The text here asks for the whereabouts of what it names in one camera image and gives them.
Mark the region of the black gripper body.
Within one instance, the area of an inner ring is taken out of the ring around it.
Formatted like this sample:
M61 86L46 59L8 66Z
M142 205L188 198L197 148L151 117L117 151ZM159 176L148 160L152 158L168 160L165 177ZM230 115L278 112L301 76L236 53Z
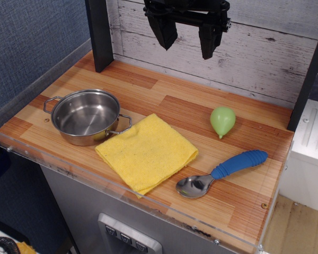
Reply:
M144 1L145 16L163 16L170 14L175 23L191 26L204 24L220 25L223 32L231 27L227 15L228 1Z

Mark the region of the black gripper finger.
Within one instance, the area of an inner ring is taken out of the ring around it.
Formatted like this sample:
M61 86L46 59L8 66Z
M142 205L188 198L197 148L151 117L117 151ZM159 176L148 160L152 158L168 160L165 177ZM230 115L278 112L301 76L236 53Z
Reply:
M213 56L215 49L220 45L222 33L223 30L220 25L204 24L199 27L199 39L204 60Z
M159 44L168 50L178 37L175 21L171 19L170 14L147 18Z

